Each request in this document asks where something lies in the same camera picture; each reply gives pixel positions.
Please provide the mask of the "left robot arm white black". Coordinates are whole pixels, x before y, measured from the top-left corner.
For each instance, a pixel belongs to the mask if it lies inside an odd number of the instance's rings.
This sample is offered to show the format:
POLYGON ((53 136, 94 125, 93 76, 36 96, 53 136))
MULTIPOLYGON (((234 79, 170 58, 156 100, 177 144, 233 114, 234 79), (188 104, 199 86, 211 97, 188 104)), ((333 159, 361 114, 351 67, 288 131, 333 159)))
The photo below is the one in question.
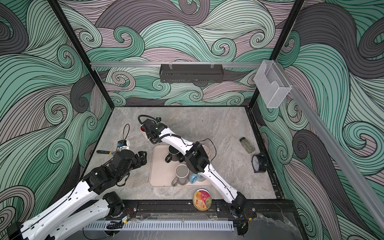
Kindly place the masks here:
POLYGON ((127 180, 131 170, 147 164, 147 152, 115 152, 107 163, 92 169, 77 185, 49 208, 23 223, 7 228, 10 240, 64 240, 86 225, 119 217, 125 207, 116 192, 106 190, 127 180))

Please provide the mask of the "black mug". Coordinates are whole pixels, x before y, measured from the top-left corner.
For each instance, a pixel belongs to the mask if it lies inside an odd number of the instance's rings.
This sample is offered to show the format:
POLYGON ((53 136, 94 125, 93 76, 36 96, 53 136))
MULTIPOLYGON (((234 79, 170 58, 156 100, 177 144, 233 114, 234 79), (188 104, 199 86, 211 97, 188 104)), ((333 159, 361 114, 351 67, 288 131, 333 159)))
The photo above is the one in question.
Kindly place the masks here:
POLYGON ((170 162, 179 162, 182 163, 184 161, 184 155, 178 151, 176 148, 172 146, 168 146, 168 155, 165 158, 166 163, 170 162))

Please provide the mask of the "cream mug red inside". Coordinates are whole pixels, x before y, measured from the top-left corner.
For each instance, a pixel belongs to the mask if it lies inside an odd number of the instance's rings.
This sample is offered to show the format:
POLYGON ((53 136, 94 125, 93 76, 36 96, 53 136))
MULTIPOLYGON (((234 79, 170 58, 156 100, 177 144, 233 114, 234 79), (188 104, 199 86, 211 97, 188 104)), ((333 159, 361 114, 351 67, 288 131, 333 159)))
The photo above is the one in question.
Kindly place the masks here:
POLYGON ((148 139, 148 136, 147 136, 147 133, 146 133, 146 130, 143 126, 140 127, 141 131, 142 131, 142 135, 145 139, 148 139))

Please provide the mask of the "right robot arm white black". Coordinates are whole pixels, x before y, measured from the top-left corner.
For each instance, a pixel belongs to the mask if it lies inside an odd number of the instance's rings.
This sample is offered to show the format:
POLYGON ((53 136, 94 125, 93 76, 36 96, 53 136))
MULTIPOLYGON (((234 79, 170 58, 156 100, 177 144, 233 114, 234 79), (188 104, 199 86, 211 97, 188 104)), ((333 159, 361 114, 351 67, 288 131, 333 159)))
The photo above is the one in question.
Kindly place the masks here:
POLYGON ((245 216, 246 197, 220 176, 200 142, 193 143, 185 140, 176 135, 167 125, 151 116, 145 115, 144 121, 141 121, 141 117, 142 115, 138 116, 141 130, 145 132, 147 139, 152 144, 163 142, 178 150, 184 156, 189 170, 203 176, 221 194, 224 201, 230 205, 233 216, 237 218, 245 216))

